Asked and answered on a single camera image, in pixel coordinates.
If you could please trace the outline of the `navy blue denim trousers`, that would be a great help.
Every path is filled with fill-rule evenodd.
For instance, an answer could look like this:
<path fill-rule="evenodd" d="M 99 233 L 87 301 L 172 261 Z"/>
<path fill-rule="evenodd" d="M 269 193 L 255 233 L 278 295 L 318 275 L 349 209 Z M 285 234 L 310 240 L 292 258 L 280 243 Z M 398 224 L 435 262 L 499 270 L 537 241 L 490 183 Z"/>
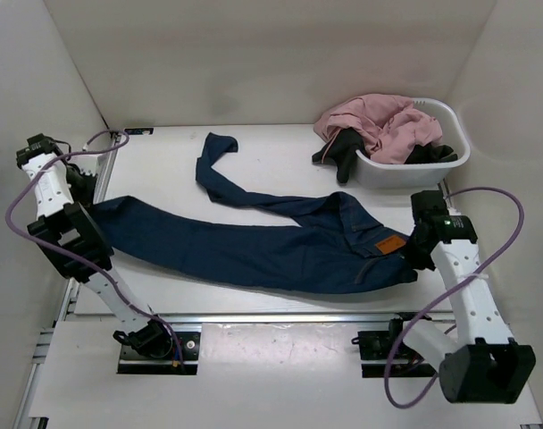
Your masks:
<path fill-rule="evenodd" d="M 132 196 L 93 205 L 89 214 L 109 244 L 131 257 L 208 282 L 308 294 L 356 294 L 416 282 L 405 259 L 407 237 L 346 192 L 326 197 L 246 191 L 213 165 L 238 151 L 230 136 L 209 134 L 196 160 L 196 182 L 215 204 L 253 208 L 292 226 L 208 223 Z"/>

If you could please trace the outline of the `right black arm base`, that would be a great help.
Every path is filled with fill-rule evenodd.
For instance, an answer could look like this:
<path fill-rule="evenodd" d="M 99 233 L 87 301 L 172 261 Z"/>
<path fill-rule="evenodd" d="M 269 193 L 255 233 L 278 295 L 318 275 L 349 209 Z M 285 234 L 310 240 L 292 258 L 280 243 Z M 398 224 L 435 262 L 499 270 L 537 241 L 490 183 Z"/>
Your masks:
<path fill-rule="evenodd" d="M 414 318 L 414 313 L 397 313 L 388 323 L 386 331 L 360 331 L 351 340 L 358 347 L 362 378 L 382 379 L 387 357 L 394 340 L 403 331 L 403 325 Z M 402 343 L 390 369 L 391 378 L 426 378 L 436 371 L 422 356 Z"/>

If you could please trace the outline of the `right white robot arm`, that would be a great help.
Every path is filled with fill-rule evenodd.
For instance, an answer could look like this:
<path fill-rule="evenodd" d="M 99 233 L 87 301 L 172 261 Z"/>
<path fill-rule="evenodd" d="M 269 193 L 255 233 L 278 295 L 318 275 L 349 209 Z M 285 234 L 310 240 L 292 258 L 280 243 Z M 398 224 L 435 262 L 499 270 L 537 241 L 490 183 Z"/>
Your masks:
<path fill-rule="evenodd" d="M 517 342 L 491 294 L 485 269 L 514 243 L 524 223 L 519 199 L 518 221 L 510 238 L 485 261 L 480 260 L 472 221 L 451 214 L 439 190 L 411 196 L 414 230 L 406 245 L 410 261 L 439 271 L 445 292 L 387 335 L 389 349 L 383 373 L 384 390 L 394 357 L 414 351 L 435 371 L 450 403 L 514 404 L 536 364 L 532 346 Z"/>

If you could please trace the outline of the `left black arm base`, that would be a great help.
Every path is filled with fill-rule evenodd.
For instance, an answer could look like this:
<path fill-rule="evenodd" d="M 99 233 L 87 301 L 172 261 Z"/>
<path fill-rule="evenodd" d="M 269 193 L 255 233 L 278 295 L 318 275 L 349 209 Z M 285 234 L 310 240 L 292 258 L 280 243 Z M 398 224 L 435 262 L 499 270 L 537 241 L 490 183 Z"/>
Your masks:
<path fill-rule="evenodd" d="M 201 331 L 176 332 L 173 336 L 157 322 L 149 322 L 138 332 L 115 331 L 121 345 L 117 373 L 138 375 L 196 375 Z"/>

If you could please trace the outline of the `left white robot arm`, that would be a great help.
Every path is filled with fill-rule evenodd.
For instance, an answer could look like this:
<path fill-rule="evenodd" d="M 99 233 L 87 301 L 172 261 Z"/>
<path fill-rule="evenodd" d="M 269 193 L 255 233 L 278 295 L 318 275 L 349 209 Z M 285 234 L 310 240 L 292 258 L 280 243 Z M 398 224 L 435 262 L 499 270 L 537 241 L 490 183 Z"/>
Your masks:
<path fill-rule="evenodd" d="M 145 358 L 168 358 L 176 349 L 171 332 L 134 295 L 113 267 L 113 248 L 89 215 L 100 154 L 83 148 L 64 153 L 64 142 L 44 134 L 28 138 L 16 164 L 29 177 L 37 214 L 24 232 L 57 272 L 92 290 L 121 323 L 113 337 Z"/>

